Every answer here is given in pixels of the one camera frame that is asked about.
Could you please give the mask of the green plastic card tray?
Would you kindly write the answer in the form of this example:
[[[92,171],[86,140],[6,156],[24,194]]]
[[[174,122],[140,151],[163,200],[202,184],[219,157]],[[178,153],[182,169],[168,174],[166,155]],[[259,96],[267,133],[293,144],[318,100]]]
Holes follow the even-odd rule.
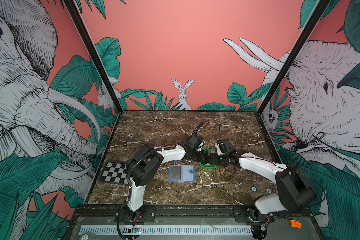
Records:
[[[210,155],[214,154],[216,151],[213,149],[202,148],[201,153],[203,153],[202,161],[200,162],[200,167],[204,169],[215,169],[217,166],[214,164],[213,160],[210,160]]]

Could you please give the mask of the blue leather card holder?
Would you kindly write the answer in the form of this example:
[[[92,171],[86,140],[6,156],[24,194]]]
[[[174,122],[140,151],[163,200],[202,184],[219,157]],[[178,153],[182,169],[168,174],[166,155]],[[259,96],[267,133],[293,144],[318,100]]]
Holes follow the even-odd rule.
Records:
[[[171,166],[181,166],[182,167],[182,179],[180,181],[171,181]],[[195,182],[196,170],[192,165],[170,165],[169,166],[169,182],[178,182],[178,183],[194,183]]]

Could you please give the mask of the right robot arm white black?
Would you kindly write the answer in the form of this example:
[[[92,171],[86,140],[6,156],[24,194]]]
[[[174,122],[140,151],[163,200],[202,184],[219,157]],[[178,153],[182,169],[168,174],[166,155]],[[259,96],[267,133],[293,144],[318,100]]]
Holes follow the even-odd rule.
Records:
[[[208,162],[226,167],[233,165],[254,172],[274,183],[277,192],[257,198],[248,207],[248,217],[258,223],[268,214],[282,211],[298,213],[317,197],[317,191],[297,164],[277,164],[245,150],[237,150],[230,140],[215,144],[216,150],[208,152]]]

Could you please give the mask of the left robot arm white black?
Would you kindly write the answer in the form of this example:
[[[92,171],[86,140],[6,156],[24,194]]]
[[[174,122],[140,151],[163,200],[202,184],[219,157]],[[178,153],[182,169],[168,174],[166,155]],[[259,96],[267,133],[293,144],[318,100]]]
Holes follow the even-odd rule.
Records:
[[[129,185],[125,212],[132,222],[143,215],[144,194],[146,185],[154,178],[161,164],[180,161],[185,157],[198,154],[205,141],[192,134],[181,143],[168,147],[155,147],[144,144],[127,164],[127,182]]]

